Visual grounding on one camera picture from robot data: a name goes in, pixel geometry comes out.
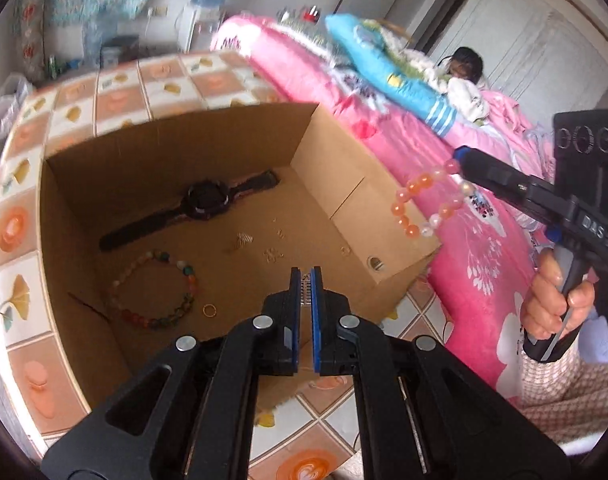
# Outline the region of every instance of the white stripe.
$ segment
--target white stripe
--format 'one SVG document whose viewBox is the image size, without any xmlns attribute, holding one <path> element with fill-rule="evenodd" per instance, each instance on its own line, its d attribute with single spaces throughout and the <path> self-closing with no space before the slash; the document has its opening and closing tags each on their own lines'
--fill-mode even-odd
<svg viewBox="0 0 608 480">
<path fill-rule="evenodd" d="M 454 114 L 454 113 L 455 113 L 455 110 L 454 110 L 454 109 L 450 111 L 449 118 L 448 118 L 448 119 L 446 120 L 446 122 L 445 122 L 445 123 L 442 125 L 442 128 L 440 129 L 440 131 L 439 131 L 439 132 L 437 132 L 437 136 L 438 136 L 438 137 L 441 137 L 441 136 L 442 136 L 442 134 L 443 134 L 443 132 L 444 132 L 444 130 L 446 129 L 446 126 L 448 126 L 449 124 L 451 124 L 451 120 L 452 120 L 452 118 L 453 118 L 453 114 Z"/>
<path fill-rule="evenodd" d="M 426 118 L 426 122 L 431 120 L 431 117 L 433 117 L 433 114 L 435 113 L 435 111 L 437 110 L 438 105 L 440 104 L 439 99 L 435 100 L 435 104 L 433 105 L 433 109 L 431 110 L 431 113 L 428 114 L 428 117 Z"/>
<path fill-rule="evenodd" d="M 435 122 L 433 123 L 433 126 L 431 126 L 431 128 L 435 128 L 440 123 L 440 121 L 442 120 L 442 117 L 444 117 L 444 114 L 446 113 L 447 107 L 448 107 L 448 105 L 446 103 L 444 103 L 444 106 L 442 107 L 442 111 L 437 116 L 437 119 L 435 120 Z"/>
</svg>

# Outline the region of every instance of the silver screw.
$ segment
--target silver screw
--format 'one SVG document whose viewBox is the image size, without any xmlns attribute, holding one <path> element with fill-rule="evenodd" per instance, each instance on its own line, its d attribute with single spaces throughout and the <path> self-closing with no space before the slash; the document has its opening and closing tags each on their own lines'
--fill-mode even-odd
<svg viewBox="0 0 608 480">
<path fill-rule="evenodd" d="M 253 320 L 253 326 L 260 330 L 263 328 L 268 328 L 272 324 L 273 324 L 273 318 L 271 318 L 270 316 L 265 316 L 264 314 L 262 314 L 261 316 L 257 316 Z"/>
<path fill-rule="evenodd" d="M 423 335 L 418 337 L 417 340 L 415 340 L 415 345 L 417 345 L 420 350 L 430 352 L 437 346 L 437 343 L 435 342 L 435 339 L 433 339 L 431 336 Z"/>
<path fill-rule="evenodd" d="M 180 352 L 188 352 L 192 350 L 197 345 L 197 341 L 192 335 L 183 335 L 177 341 L 175 341 L 175 348 L 177 348 Z"/>
<path fill-rule="evenodd" d="M 342 316 L 340 318 L 340 325 L 344 328 L 355 328 L 360 324 L 360 319 L 356 316 Z"/>
</svg>

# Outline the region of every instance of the multicolored beaded bracelet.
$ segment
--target multicolored beaded bracelet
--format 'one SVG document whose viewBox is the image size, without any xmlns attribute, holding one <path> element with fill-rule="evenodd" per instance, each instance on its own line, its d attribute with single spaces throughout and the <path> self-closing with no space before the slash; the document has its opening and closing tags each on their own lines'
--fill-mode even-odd
<svg viewBox="0 0 608 480">
<path fill-rule="evenodd" d="M 128 308 L 124 308 L 117 296 L 117 290 L 120 285 L 123 284 L 126 279 L 133 273 L 135 269 L 151 260 L 155 260 L 164 264 L 175 265 L 175 267 L 177 267 L 186 277 L 189 291 L 187 294 L 184 295 L 182 299 L 182 304 L 178 306 L 172 314 L 169 314 L 165 317 L 149 319 L 130 311 Z M 193 267 L 191 267 L 184 261 L 172 260 L 171 255 L 165 251 L 148 251 L 147 253 L 142 254 L 142 256 L 140 256 L 137 260 L 130 264 L 130 266 L 126 267 L 124 272 L 121 273 L 120 277 L 112 283 L 111 288 L 109 290 L 110 304 L 113 308 L 117 309 L 120 312 L 120 316 L 124 321 L 130 322 L 135 326 L 148 328 L 151 330 L 158 330 L 160 328 L 167 328 L 169 326 L 176 325 L 177 322 L 182 319 L 186 314 L 188 314 L 193 308 L 193 301 L 196 294 L 197 278 L 195 277 Z"/>
<path fill-rule="evenodd" d="M 391 212 L 398 218 L 398 223 L 406 232 L 409 238 L 418 236 L 431 237 L 435 230 L 442 225 L 442 222 L 454 215 L 462 207 L 464 197 L 472 196 L 475 193 L 475 186 L 467 181 L 460 183 L 460 195 L 455 195 L 448 202 L 440 205 L 439 212 L 432 214 L 421 226 L 411 224 L 410 218 L 406 216 L 406 203 L 414 196 L 419 195 L 423 190 L 429 189 L 434 182 L 444 180 L 447 175 L 455 175 L 460 172 L 460 164 L 454 158 L 448 160 L 443 167 L 436 166 L 428 173 L 421 174 L 416 180 L 411 180 L 405 188 L 398 190 L 396 200 L 391 206 Z"/>
</svg>

